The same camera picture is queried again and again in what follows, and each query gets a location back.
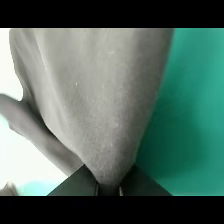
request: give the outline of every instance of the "bright white area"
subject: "bright white area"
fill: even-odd
[[[9,46],[10,28],[0,28],[0,93],[17,100],[22,86],[15,74]],[[0,188],[7,181],[17,187],[32,181],[61,183],[66,176],[28,140],[11,131],[0,116]]]

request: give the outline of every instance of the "gray cloth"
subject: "gray cloth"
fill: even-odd
[[[135,162],[171,37],[172,29],[12,29],[22,102],[33,114],[14,129],[45,153],[55,136],[65,164],[63,152],[72,152],[74,169],[83,162],[102,185],[118,185]]]

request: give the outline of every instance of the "fabric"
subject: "fabric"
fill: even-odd
[[[12,112],[13,129],[56,163],[78,169],[83,162],[100,184],[117,186],[135,162],[171,37],[172,29],[12,29],[28,105],[23,122]],[[60,145],[56,154],[52,141]]]

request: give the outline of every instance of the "teal wall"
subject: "teal wall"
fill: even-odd
[[[137,164],[174,195],[224,195],[224,29],[176,29]]]

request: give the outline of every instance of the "gray object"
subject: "gray object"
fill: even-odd
[[[67,175],[84,163],[114,188],[135,162],[171,37],[172,29],[12,29],[23,100],[1,96],[16,105],[1,111]]]

